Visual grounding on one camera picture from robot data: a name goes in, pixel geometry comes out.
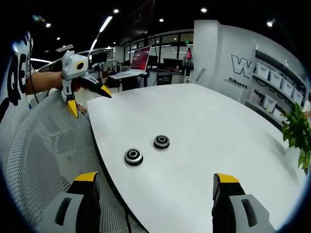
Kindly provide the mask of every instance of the laptop screen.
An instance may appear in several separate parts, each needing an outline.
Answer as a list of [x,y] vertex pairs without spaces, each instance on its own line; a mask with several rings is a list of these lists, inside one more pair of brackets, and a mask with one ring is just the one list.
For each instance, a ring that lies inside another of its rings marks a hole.
[[131,69],[140,69],[146,71],[150,46],[141,48],[134,52]]

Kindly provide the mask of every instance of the black ceiling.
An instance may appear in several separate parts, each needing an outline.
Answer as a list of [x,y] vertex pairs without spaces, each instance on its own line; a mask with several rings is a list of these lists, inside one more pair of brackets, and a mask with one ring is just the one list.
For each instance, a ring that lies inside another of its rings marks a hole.
[[[73,44],[75,51],[89,50],[101,25],[107,16],[113,19],[101,33],[95,48],[113,46],[122,37],[122,26],[126,18],[147,0],[102,2],[85,2],[81,7],[72,8],[71,4],[57,4],[32,10],[32,14],[41,15],[51,23],[46,28],[44,23],[38,23],[31,33],[35,42],[33,58],[55,60],[62,54],[55,49]],[[201,7],[208,12],[202,14]],[[113,14],[113,9],[120,12]],[[172,30],[193,28],[197,19],[216,19],[221,24],[232,25],[255,31],[278,42],[306,65],[309,59],[310,45],[306,31],[309,23],[306,20],[308,7],[302,4],[264,4],[264,2],[239,1],[203,1],[203,0],[155,0],[155,8],[149,33],[162,33]],[[272,28],[266,21],[276,19]]]

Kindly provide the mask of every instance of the metal bearing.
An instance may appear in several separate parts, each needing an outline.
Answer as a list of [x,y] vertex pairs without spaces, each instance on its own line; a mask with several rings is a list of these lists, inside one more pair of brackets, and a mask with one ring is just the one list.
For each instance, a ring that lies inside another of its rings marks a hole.
[[165,149],[169,147],[170,145],[170,140],[167,136],[164,135],[158,135],[155,137],[154,140],[154,146],[158,149]]
[[124,159],[129,165],[137,166],[142,163],[143,157],[140,150],[131,148],[126,151]]

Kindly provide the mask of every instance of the person's hand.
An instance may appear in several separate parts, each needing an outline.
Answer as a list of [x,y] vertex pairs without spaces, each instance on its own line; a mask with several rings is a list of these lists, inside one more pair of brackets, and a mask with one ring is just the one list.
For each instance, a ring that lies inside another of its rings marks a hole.
[[[63,75],[62,72],[54,72],[54,87],[58,90],[63,89]],[[73,92],[77,92],[81,88],[81,84],[79,83],[78,79],[73,79],[71,83],[71,89]]]
[[84,115],[85,113],[87,113],[86,108],[82,107],[81,105],[78,104],[78,109],[79,111]]

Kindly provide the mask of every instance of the laptop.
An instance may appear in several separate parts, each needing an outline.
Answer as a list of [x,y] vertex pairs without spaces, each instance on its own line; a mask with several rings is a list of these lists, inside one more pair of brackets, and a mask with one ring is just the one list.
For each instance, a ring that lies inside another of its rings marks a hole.
[[123,79],[128,77],[135,77],[146,73],[146,68],[148,64],[150,47],[143,47],[141,49],[135,50],[132,64],[129,71],[120,72],[114,75],[109,75],[113,79]]

